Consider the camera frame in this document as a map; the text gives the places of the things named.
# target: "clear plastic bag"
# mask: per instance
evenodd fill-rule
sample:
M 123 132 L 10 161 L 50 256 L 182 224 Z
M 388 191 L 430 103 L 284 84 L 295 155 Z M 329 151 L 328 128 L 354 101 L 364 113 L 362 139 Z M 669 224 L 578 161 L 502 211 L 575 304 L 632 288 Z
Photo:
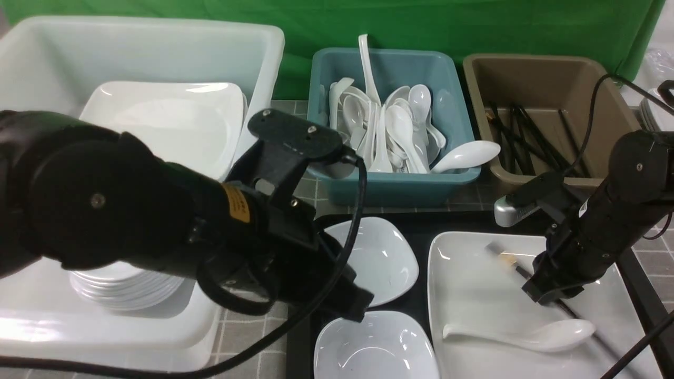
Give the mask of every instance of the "clear plastic bag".
M 656 83 L 674 80 L 674 56 L 669 50 L 649 48 L 644 60 Z

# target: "robotic arm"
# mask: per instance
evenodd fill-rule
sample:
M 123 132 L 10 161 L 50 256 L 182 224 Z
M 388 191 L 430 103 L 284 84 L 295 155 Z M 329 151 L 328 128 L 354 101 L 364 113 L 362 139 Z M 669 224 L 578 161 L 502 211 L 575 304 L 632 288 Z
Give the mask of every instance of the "robotic arm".
M 122 260 L 197 279 L 236 312 L 309 302 L 341 246 L 293 192 L 310 164 L 348 175 L 342 162 L 355 153 L 336 132 L 278 111 L 254 115 L 249 129 L 258 142 L 219 183 L 156 158 L 128 133 L 57 113 L 0 112 L 0 277 L 43 256 L 66 270 Z M 354 278 L 345 270 L 323 309 L 362 320 L 373 296 Z
M 622 252 L 674 210 L 673 164 L 674 133 L 641 130 L 618 140 L 606 179 L 585 201 L 556 172 L 499 199 L 495 218 L 503 227 L 538 209 L 555 222 L 522 289 L 546 304 L 574 297 L 583 285 L 601 278 Z

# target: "black tray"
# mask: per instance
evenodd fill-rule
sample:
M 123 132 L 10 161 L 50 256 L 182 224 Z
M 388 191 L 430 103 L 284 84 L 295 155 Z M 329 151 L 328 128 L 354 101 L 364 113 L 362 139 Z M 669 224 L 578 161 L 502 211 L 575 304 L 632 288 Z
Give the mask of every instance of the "black tray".
M 419 278 L 408 293 L 398 299 L 374 307 L 372 310 L 397 310 L 413 317 L 426 331 L 431 340 L 427 305 L 427 266 L 431 242 L 445 231 L 474 231 L 516 235 L 543 235 L 551 223 L 542 214 L 528 217 L 514 227 L 501 228 L 494 223 L 493 212 L 437 212 L 437 213 L 391 213 L 372 215 L 393 223 L 409 242 L 419 261 Z M 324 216 L 317 220 L 320 227 L 329 227 L 348 221 L 350 215 Z M 634 256 L 626 251 L 618 261 L 618 269 L 625 281 L 637 315 L 644 330 L 650 330 L 667 316 L 667 311 L 650 284 L 648 277 Z M 286 377 L 288 379 L 313 379 L 313 348 L 321 329 L 334 316 L 314 313 L 288 334 Z M 651 344 L 653 353 L 665 378 L 674 378 L 674 328 L 666 330 Z

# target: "white plastic bin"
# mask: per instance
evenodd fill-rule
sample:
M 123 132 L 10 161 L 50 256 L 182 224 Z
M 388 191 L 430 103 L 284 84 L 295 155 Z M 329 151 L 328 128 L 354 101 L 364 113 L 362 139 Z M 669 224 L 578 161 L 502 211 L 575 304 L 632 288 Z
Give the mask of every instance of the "white plastic bin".
M 105 82 L 232 82 L 248 98 L 250 117 L 270 105 L 283 46 L 273 26 L 31 18 L 0 40 L 0 110 L 79 117 Z M 235 158 L 254 142 L 245 128 Z M 0 355 L 195 370 L 210 356 L 220 307 L 198 286 L 177 296 L 136 313 L 106 313 L 78 299 L 68 273 L 43 259 L 0 281 Z
M 250 117 L 270 106 L 283 47 L 283 31 L 275 26 L 160 18 L 29 18 L 0 40 L 0 109 L 79 117 L 93 91 L 113 80 L 232 82 L 246 95 Z M 254 142 L 244 127 L 235 159 Z

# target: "white plate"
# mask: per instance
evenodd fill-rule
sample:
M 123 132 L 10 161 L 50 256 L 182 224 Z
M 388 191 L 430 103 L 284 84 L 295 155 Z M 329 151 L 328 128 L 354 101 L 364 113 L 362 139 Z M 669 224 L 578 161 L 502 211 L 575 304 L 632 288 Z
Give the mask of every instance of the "white plate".
M 648 90 L 648 93 L 660 100 L 663 99 L 655 88 Z M 674 132 L 674 116 L 650 101 L 646 103 L 646 108 L 650 111 L 652 121 L 655 123 L 653 127 L 656 128 L 656 131 Z
M 232 83 L 109 82 L 81 120 L 130 132 L 159 158 L 220 179 L 234 158 L 244 100 Z
M 96 270 L 75 271 L 75 273 L 78 276 L 91 281 L 121 282 L 147 274 L 147 271 L 125 262 L 115 262 L 108 266 L 97 268 Z
M 96 303 L 104 308 L 114 310 L 140 310 L 164 301 L 178 289 L 178 286 L 180 286 L 182 282 L 182 278 L 176 278 L 175 280 L 166 281 L 165 283 L 153 288 L 151 292 L 145 293 L 143 295 L 113 298 L 104 298 L 91 295 L 85 291 L 82 291 L 82 289 L 78 287 L 78 284 L 73 282 L 71 282 L 71 284 L 82 299 Z
M 146 298 L 143 298 L 142 300 L 138 301 L 133 301 L 133 302 L 128 302 L 120 305 L 111 305 L 111 304 L 106 304 L 104 305 L 105 308 L 109 310 L 116 310 L 116 311 L 135 311 L 135 310 L 143 310 L 145 308 L 149 307 L 154 307 L 155 305 L 161 303 L 162 301 L 168 299 L 175 293 L 180 285 L 183 283 L 183 281 L 178 281 L 173 283 L 170 286 L 167 286 L 165 289 L 162 289 L 161 291 L 157 291 L 156 294 L 153 296 L 148 296 Z
M 326 228 L 344 245 L 350 221 Z M 348 264 L 355 270 L 354 283 L 374 294 L 371 307 L 399 298 L 419 277 L 419 263 L 395 225 L 379 217 L 365 217 Z
M 524 279 L 485 247 L 498 241 L 532 270 L 545 238 L 521 235 L 447 232 L 431 244 L 428 261 L 429 318 L 433 346 L 444 378 L 597 379 L 614 363 L 594 340 L 555 354 L 536 353 L 478 339 L 445 343 L 442 328 L 456 323 L 473 328 L 517 332 L 532 330 L 567 316 L 554 307 L 534 303 L 521 290 Z M 596 325 L 597 333 L 624 354 L 644 336 L 641 322 L 617 268 L 567 304 Z M 642 379 L 662 378 L 650 348 L 628 366 Z M 623 371 L 617 378 L 637 379 Z
M 122 295 L 124 293 L 136 292 L 138 289 L 154 286 L 157 283 L 165 281 L 171 277 L 170 275 L 159 274 L 156 272 L 155 275 L 143 276 L 143 278 L 137 281 L 129 281 L 128 283 L 122 282 L 118 285 L 110 285 L 109 283 L 93 283 L 74 274 L 71 274 L 70 276 L 71 280 L 79 283 L 82 288 L 85 288 L 92 293 L 96 293 L 101 296 Z
M 77 281 L 74 276 L 70 278 L 73 288 L 83 295 L 88 297 L 98 299 L 99 301 L 106 302 L 119 302 L 119 301 L 128 301 L 132 299 L 138 299 L 143 296 L 147 296 L 158 289 L 164 288 L 167 285 L 176 283 L 177 281 L 182 281 L 182 278 L 171 277 L 171 276 L 158 276 L 153 281 L 148 282 L 147 285 L 142 286 L 133 286 L 129 287 L 123 291 L 118 292 L 102 292 L 98 289 L 91 288 L 85 284 L 82 284 Z
M 321 331 L 313 353 L 315 379 L 439 379 L 421 325 L 393 311 L 366 312 L 361 323 L 338 318 Z

